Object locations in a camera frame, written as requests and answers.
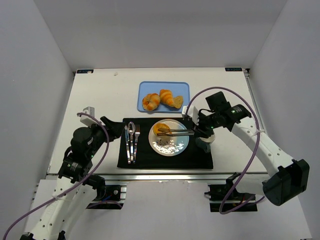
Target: white table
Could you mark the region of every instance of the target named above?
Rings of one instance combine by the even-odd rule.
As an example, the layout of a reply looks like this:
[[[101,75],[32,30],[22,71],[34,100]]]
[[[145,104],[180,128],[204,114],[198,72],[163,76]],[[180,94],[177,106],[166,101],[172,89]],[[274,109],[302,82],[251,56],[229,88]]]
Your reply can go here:
[[[84,125],[80,123],[77,113],[83,108],[95,108],[95,117],[106,116],[121,122],[123,118],[138,117],[181,117],[172,113],[148,113],[137,110],[139,84],[142,81],[187,82],[190,97],[199,91],[213,86],[230,88],[244,97],[253,107],[253,101],[242,71],[226,72],[224,68],[131,68],[131,69],[94,69],[93,73],[75,75],[72,91],[64,115],[54,152],[51,157],[49,174],[57,174],[64,152],[70,146],[74,130]],[[205,97],[217,91],[209,91],[199,96],[194,105],[208,108]],[[231,105],[243,104],[240,99],[229,92],[224,93]],[[97,169],[98,174],[203,174],[241,172],[252,152],[226,128],[215,129],[216,140],[211,145],[213,169],[124,169],[117,168],[120,139],[110,144],[107,156]],[[95,165],[105,151],[103,145],[92,159]],[[249,172],[265,172],[265,168],[255,159]]]
[[[55,180],[41,180],[32,208],[49,198]],[[69,240],[299,240],[311,238],[297,197],[282,206],[265,200],[258,212],[210,212],[201,182],[131,182],[121,210],[87,209]],[[43,209],[29,216],[25,231]]]

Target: bread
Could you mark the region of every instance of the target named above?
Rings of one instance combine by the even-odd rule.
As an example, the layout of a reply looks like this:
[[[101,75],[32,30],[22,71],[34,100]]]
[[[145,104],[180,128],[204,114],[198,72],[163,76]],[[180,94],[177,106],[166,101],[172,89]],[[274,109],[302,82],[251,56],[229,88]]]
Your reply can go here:
[[[160,137],[160,138],[165,138],[165,137],[168,137],[168,136],[158,136],[158,134],[162,133],[161,131],[159,131],[159,129],[169,129],[170,130],[170,127],[167,125],[167,124],[164,124],[164,123],[157,123],[156,125],[153,126],[153,133],[157,136],[157,137]]]
[[[172,91],[170,90],[161,89],[160,99],[163,104],[169,105],[170,107],[175,106],[174,96],[172,95]]]
[[[184,97],[183,96],[176,96],[174,99],[174,107],[179,109],[182,107],[182,104],[184,103]]]
[[[156,93],[151,93],[142,99],[142,106],[147,111],[155,110],[160,104],[160,96]]]

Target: white plate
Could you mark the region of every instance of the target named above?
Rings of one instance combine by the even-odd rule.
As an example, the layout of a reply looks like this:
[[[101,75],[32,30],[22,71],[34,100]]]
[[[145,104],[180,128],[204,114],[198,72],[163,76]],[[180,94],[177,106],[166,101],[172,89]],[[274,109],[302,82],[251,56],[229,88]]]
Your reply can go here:
[[[189,143],[189,136],[171,136],[166,140],[160,140],[158,136],[154,134],[153,128],[156,124],[166,124],[171,129],[187,129],[185,125],[174,119],[163,119],[156,122],[149,132],[149,143],[153,150],[158,154],[171,157],[182,153]]]

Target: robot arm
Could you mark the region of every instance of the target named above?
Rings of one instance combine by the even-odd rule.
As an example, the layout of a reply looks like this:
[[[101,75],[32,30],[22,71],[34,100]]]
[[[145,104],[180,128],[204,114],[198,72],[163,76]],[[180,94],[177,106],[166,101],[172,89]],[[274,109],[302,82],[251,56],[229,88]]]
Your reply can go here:
[[[94,108],[87,107],[83,113],[93,116]],[[78,188],[57,197],[83,181],[93,166],[91,159],[107,141],[104,130],[95,121],[85,115],[81,115],[80,121],[87,127],[74,131],[71,146],[65,151],[52,194],[56,201],[45,207],[36,226],[28,235],[22,235],[20,240],[65,240],[91,201],[104,196],[105,179],[92,174]],[[105,124],[103,127],[108,133],[109,142],[121,136],[124,122],[113,122],[104,116],[101,121]]]
[[[194,135],[203,141],[214,135],[214,129],[227,128],[240,138],[252,151],[257,141],[257,128],[250,112],[242,105],[231,107],[224,94],[218,92],[206,98],[212,114],[204,115],[194,106],[183,107],[182,115],[192,119]],[[294,158],[279,148],[264,132],[256,156],[265,167],[266,174],[245,174],[235,190],[238,193],[251,193],[266,196],[270,202],[280,206],[307,188],[309,165],[304,160]],[[235,183],[240,174],[230,177]]]

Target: white wall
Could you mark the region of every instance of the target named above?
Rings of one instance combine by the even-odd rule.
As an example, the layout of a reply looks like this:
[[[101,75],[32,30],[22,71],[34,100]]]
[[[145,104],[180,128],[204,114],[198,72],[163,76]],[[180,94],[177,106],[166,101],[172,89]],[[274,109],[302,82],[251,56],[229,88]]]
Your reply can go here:
[[[33,0],[0,1],[0,235],[46,174],[72,71]],[[20,239],[23,223],[9,240]]]
[[[250,67],[287,0],[34,0],[72,70]]]
[[[320,1],[288,0],[251,69],[268,134],[310,165],[299,196],[313,239],[320,239]]]

